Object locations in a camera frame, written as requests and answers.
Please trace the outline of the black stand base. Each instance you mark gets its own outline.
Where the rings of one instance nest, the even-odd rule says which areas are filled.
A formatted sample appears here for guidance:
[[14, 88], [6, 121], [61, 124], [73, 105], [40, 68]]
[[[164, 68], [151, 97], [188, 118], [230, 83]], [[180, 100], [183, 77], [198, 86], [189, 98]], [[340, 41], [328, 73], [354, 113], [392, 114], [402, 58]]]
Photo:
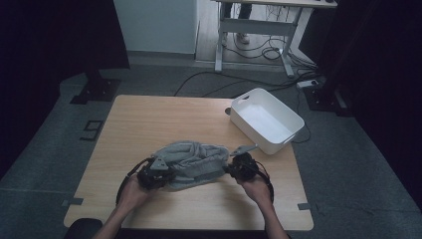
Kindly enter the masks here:
[[311, 111], [331, 112], [339, 117], [351, 118], [352, 99], [349, 90], [338, 86], [332, 92], [317, 87], [304, 88], [304, 94]]
[[85, 105], [87, 102], [111, 102], [119, 87], [120, 80], [105, 79], [99, 70], [86, 72], [88, 79], [81, 92], [71, 100], [73, 105]]

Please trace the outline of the person's dark-clothed knee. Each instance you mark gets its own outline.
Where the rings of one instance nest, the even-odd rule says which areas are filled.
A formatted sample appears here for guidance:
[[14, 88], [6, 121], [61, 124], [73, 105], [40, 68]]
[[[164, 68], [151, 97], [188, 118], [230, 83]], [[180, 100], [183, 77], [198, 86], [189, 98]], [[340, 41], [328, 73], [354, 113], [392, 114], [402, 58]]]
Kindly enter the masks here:
[[92, 239], [102, 227], [98, 219], [81, 218], [69, 227], [64, 239]]

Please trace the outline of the person's right hand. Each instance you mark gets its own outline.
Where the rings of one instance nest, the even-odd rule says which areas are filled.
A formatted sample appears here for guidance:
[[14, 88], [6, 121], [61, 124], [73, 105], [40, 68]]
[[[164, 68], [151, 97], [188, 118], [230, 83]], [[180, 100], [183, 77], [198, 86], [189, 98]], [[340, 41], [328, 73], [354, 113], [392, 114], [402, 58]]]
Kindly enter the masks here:
[[256, 175], [246, 181], [237, 179], [237, 183], [243, 187], [246, 194], [259, 206], [272, 203], [270, 189], [262, 177]]

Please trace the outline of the gray shorts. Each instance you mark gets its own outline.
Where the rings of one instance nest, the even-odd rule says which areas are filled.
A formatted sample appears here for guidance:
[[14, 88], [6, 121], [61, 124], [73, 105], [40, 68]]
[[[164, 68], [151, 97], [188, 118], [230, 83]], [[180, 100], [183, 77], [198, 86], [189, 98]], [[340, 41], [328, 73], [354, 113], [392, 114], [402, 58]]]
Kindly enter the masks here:
[[223, 176], [229, 150], [223, 145], [181, 140], [159, 149], [152, 156], [162, 159], [175, 173], [168, 186], [182, 190]]

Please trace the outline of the black curtain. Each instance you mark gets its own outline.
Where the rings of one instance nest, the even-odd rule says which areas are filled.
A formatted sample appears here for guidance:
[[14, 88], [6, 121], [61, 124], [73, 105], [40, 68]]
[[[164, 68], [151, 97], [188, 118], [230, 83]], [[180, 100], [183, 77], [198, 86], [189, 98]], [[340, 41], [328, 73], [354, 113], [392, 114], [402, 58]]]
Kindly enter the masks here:
[[422, 0], [335, 0], [314, 9], [300, 49], [422, 209]]
[[128, 67], [113, 0], [0, 0], [0, 178], [52, 110], [62, 81]]

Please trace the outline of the white plastic bin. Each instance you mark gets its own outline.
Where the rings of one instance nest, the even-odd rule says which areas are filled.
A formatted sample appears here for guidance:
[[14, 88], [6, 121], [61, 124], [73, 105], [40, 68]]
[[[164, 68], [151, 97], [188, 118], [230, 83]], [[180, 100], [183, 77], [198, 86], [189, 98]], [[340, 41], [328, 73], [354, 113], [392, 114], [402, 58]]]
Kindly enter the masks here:
[[232, 102], [230, 120], [265, 154], [277, 153], [305, 126], [298, 114], [261, 88]]

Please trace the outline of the white standing desk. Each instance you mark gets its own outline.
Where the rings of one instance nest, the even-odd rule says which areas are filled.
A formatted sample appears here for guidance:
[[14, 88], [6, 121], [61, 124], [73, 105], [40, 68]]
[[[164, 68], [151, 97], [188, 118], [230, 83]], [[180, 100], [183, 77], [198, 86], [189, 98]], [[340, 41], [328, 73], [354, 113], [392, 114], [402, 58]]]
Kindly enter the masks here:
[[247, 33], [256, 35], [284, 36], [287, 43], [282, 50], [281, 61], [285, 72], [289, 78], [293, 78], [295, 73], [292, 69], [291, 61], [288, 58], [289, 48], [292, 45], [299, 20], [304, 8], [312, 9], [334, 9], [337, 6], [335, 0], [214, 0], [220, 3], [239, 3], [239, 4], [257, 4], [257, 5], [273, 5], [297, 7], [298, 12], [293, 22], [271, 22], [260, 20], [244, 20], [225, 18], [225, 7], [220, 7], [219, 25], [218, 25], [218, 42], [215, 56], [215, 71], [221, 72], [223, 68], [223, 46], [222, 38], [225, 33]]

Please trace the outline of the black tape floor mark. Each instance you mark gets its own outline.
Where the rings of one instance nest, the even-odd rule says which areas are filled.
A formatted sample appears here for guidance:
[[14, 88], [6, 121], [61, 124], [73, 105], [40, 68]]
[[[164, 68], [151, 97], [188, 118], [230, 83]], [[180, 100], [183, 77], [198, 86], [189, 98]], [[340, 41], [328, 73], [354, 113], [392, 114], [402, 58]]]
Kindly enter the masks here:
[[96, 141], [103, 129], [104, 122], [102, 120], [88, 120], [80, 140]]

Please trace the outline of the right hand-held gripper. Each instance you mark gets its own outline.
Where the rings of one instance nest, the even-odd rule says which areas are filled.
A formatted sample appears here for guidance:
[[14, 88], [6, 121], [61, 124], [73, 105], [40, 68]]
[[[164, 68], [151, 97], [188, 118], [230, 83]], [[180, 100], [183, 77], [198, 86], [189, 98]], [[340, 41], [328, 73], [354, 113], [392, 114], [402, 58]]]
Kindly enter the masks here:
[[232, 177], [242, 181], [248, 181], [255, 177], [259, 172], [257, 162], [250, 154], [250, 151], [257, 148], [255, 145], [240, 145], [233, 152], [232, 162], [224, 167], [224, 171], [229, 173]]

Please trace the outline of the person's left hand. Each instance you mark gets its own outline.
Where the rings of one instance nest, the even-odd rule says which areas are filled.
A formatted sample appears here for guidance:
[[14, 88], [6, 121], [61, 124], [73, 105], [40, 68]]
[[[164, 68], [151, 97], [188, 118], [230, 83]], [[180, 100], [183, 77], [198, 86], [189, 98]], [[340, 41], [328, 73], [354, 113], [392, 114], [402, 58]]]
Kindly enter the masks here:
[[144, 204], [154, 193], [154, 190], [143, 188], [139, 184], [137, 177], [133, 175], [127, 179], [124, 185], [117, 201], [116, 209], [121, 213], [128, 214]]

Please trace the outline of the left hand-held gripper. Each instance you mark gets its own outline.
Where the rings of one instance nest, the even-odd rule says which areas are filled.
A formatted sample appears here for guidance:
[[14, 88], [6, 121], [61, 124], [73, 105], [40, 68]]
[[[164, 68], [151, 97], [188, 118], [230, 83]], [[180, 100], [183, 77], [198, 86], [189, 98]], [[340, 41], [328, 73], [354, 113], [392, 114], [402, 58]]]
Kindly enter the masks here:
[[161, 158], [148, 158], [145, 165], [138, 173], [140, 185], [147, 189], [157, 189], [165, 186], [175, 177], [175, 171]]

